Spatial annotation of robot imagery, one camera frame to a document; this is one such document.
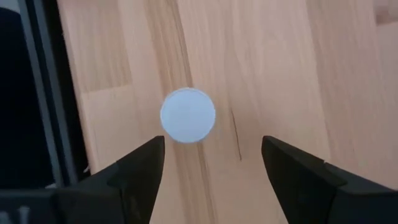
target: wooden surface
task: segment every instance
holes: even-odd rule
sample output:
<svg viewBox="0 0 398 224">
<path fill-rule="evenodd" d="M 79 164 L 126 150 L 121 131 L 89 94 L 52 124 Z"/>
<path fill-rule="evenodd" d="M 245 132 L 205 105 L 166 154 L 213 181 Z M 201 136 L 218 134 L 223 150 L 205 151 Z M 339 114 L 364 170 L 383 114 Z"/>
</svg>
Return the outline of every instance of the wooden surface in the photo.
<svg viewBox="0 0 398 224">
<path fill-rule="evenodd" d="M 398 188 L 398 44 L 371 0 L 58 4 L 92 172 L 164 134 L 171 91 L 214 101 L 203 142 L 167 139 L 153 224 L 286 223 L 263 135 Z"/>
</svg>

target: wood grain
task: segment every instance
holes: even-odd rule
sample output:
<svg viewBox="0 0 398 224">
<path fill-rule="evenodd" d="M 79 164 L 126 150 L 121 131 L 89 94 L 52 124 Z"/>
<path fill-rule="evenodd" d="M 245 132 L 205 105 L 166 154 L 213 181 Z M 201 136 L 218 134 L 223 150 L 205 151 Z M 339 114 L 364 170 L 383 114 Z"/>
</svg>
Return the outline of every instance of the wood grain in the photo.
<svg viewBox="0 0 398 224">
<path fill-rule="evenodd" d="M 376 27 L 372 0 L 58 4 L 93 172 L 165 134 L 171 91 L 199 88 L 216 106 L 203 142 L 166 140 L 151 223 L 287 223 L 263 135 L 398 187 L 396 32 Z"/>
</svg>

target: black frame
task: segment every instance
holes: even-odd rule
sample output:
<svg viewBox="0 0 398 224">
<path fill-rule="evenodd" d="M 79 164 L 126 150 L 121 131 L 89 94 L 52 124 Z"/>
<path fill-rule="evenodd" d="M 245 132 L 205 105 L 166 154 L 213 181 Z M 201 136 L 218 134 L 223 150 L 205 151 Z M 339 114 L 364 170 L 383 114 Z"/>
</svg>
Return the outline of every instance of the black frame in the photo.
<svg viewBox="0 0 398 224">
<path fill-rule="evenodd" d="M 57 187 L 90 172 L 57 2 L 18 0 Z"/>
<path fill-rule="evenodd" d="M 271 136 L 262 140 L 262 158 L 289 223 L 398 223 L 398 191 Z"/>
<path fill-rule="evenodd" d="M 164 147 L 164 137 L 156 136 L 70 187 L 0 190 L 0 221 L 149 224 L 163 174 Z"/>
</svg>

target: white ball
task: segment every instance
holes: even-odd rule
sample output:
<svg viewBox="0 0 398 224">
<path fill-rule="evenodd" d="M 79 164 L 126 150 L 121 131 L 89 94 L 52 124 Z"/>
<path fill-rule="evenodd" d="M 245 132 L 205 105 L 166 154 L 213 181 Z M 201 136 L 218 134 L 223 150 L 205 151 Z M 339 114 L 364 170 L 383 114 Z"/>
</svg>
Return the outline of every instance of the white ball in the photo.
<svg viewBox="0 0 398 224">
<path fill-rule="evenodd" d="M 160 121 L 172 139 L 194 143 L 211 131 L 216 121 L 216 110 L 206 93 L 182 88 L 166 97 L 160 110 Z"/>
</svg>

